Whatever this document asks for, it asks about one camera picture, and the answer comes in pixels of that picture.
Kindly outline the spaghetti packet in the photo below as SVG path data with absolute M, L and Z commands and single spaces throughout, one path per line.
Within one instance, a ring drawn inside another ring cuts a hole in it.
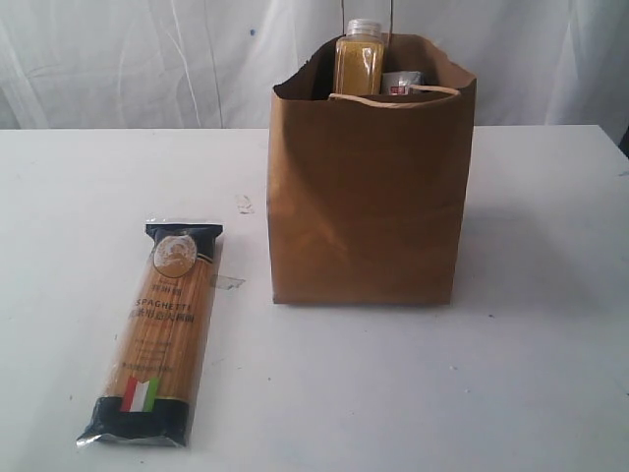
M 150 221 L 143 280 L 103 393 L 77 444 L 185 446 L 216 278 L 215 223 Z

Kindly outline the small milk carton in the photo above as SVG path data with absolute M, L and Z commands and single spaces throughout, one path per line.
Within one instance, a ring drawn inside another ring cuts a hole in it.
M 380 93 L 385 95 L 407 95 L 412 93 L 412 87 L 422 86 L 425 75 L 420 71 L 396 71 L 383 73 Z

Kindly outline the brown paper bag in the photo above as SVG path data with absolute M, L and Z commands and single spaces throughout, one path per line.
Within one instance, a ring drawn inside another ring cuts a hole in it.
M 407 95 L 336 94 L 324 43 L 271 94 L 267 221 L 277 304 L 450 301 L 475 121 L 476 76 L 429 39 L 385 39 Z

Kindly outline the yellow grain bottle white cap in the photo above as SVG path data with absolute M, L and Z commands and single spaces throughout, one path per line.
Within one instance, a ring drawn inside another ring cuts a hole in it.
M 381 24 L 350 20 L 335 45 L 333 92 L 347 95 L 380 93 L 385 45 Z

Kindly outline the clear tape scrap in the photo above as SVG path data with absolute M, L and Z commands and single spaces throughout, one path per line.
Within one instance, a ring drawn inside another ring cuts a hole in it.
M 211 286 L 217 290 L 233 290 L 240 288 L 245 279 L 215 274 L 210 278 Z
M 251 199 L 246 195 L 236 197 L 236 205 L 239 214 L 254 214 L 255 208 Z

